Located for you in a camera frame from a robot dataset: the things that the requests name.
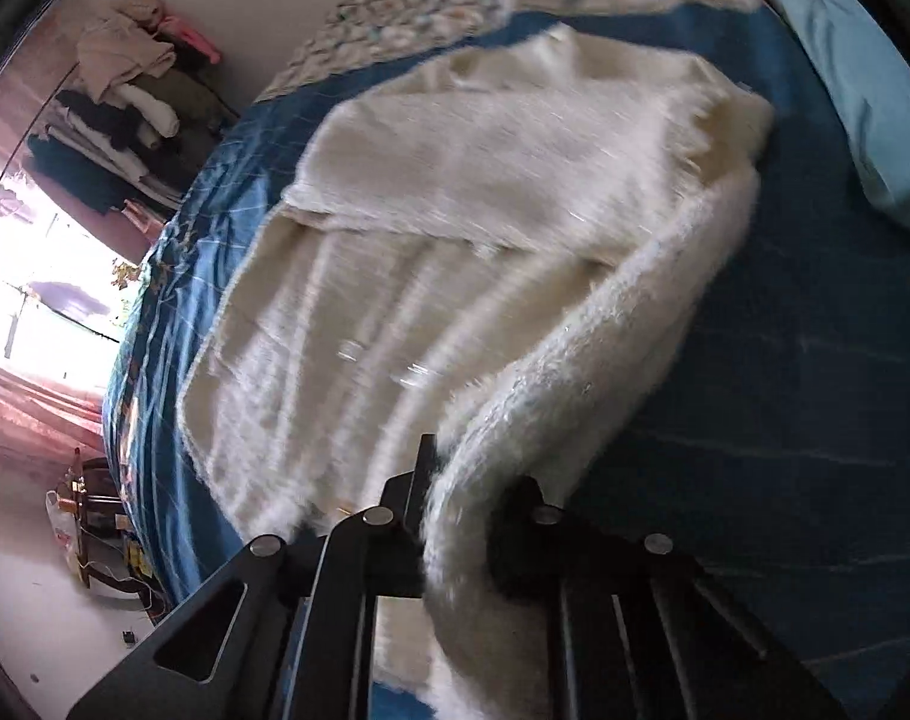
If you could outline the light blue pillow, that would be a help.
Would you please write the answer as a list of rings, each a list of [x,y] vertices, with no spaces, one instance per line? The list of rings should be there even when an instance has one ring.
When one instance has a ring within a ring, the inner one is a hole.
[[[910,229],[910,65],[858,0],[768,0],[836,106],[866,200]]]

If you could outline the dark wooden stool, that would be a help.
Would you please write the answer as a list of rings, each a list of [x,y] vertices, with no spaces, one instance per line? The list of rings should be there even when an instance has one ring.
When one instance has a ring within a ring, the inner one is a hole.
[[[76,527],[77,575],[86,589],[94,583],[135,596],[152,621],[169,612],[169,600],[134,533],[115,478],[103,457],[79,460],[68,476],[68,512]]]

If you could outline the red window curtain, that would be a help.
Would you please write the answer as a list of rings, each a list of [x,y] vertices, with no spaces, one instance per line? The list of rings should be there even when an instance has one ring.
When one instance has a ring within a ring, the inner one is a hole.
[[[34,472],[102,455],[100,395],[0,366],[0,465]]]

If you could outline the blue striped bed sheet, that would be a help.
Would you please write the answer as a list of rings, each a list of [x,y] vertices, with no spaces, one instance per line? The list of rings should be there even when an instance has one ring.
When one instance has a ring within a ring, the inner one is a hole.
[[[910,232],[863,198],[829,94],[772,11],[684,5],[573,27],[702,55],[777,115],[749,238],[573,508],[590,532],[692,539],[852,717],[875,717],[910,670]],[[315,128],[406,70],[369,65],[250,107],[149,257],[103,435],[173,600],[242,544],[176,438],[181,382]]]

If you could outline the pile of folded clothes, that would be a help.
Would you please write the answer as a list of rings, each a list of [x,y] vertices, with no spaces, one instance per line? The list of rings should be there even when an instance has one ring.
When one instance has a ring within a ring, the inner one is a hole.
[[[56,60],[23,142],[32,177],[100,215],[175,215],[238,119],[212,87],[219,50],[162,0],[62,0],[30,44]]]

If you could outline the white fluffy fleece garment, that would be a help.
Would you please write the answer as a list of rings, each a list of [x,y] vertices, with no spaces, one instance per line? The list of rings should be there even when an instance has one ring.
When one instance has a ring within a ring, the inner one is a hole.
[[[440,466],[424,600],[379,678],[443,718],[549,712],[544,626],[487,567],[503,491],[565,499],[668,374],[740,249],[772,106],[699,55],[557,25],[331,109],[181,388],[181,439],[243,538]]]

